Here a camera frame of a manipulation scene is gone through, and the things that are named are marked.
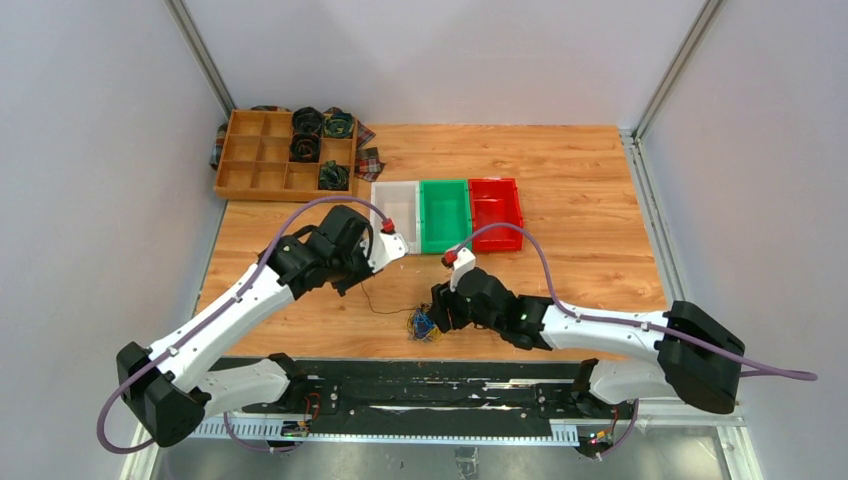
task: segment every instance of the red plastic tray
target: red plastic tray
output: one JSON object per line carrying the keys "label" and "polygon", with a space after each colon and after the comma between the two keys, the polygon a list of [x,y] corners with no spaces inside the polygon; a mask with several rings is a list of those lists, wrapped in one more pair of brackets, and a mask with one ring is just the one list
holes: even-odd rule
{"label": "red plastic tray", "polygon": [[[470,179],[471,228],[473,231],[491,223],[507,222],[524,228],[518,187],[513,178]],[[509,252],[521,250],[524,236],[515,230],[497,228],[472,241],[475,252]]]}

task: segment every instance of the plastic bin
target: plastic bin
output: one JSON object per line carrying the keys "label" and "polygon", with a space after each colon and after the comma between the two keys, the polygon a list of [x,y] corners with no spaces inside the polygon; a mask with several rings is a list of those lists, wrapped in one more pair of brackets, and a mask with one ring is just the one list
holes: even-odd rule
{"label": "plastic bin", "polygon": [[[515,179],[468,180],[471,196],[471,225],[476,232],[486,225],[506,222],[524,228],[518,187]],[[472,240],[475,252],[508,252],[521,250],[524,236],[515,230],[497,228]]]}
{"label": "plastic bin", "polygon": [[[371,203],[395,224],[409,246],[409,253],[421,253],[421,221],[418,217],[418,182],[374,182],[371,184]],[[371,212],[375,232],[383,228],[376,213]]]}
{"label": "plastic bin", "polygon": [[422,253],[444,253],[471,235],[466,180],[425,180],[419,190]]}

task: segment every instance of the gray floor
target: gray floor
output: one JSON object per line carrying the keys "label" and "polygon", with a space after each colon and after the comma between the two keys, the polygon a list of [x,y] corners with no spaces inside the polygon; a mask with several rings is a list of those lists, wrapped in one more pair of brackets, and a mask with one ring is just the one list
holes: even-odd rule
{"label": "gray floor", "polygon": [[306,443],[288,454],[248,452],[228,440],[186,440],[163,450],[159,480],[729,479],[712,427],[651,427],[602,463],[572,448]]}

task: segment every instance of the rolled necktie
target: rolled necktie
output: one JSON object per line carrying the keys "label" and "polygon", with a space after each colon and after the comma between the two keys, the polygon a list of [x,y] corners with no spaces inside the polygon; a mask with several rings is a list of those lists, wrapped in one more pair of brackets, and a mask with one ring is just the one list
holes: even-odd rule
{"label": "rolled necktie", "polygon": [[303,107],[292,115],[294,133],[321,136],[324,130],[324,115],[312,107]]}
{"label": "rolled necktie", "polygon": [[318,188],[320,190],[347,190],[350,185],[350,170],[348,167],[336,165],[335,160],[321,165],[318,177]]}
{"label": "rolled necktie", "polygon": [[353,135],[353,115],[338,111],[324,120],[324,136],[328,138],[350,138]]}
{"label": "rolled necktie", "polygon": [[321,156],[321,139],[316,135],[296,133],[290,147],[291,161],[300,163],[318,163]]}

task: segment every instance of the green plastic tray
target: green plastic tray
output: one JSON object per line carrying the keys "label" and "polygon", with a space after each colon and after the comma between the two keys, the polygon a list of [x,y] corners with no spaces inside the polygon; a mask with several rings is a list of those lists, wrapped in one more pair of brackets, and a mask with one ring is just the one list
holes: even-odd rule
{"label": "green plastic tray", "polygon": [[468,181],[424,180],[420,195],[421,253],[444,253],[471,235]]}

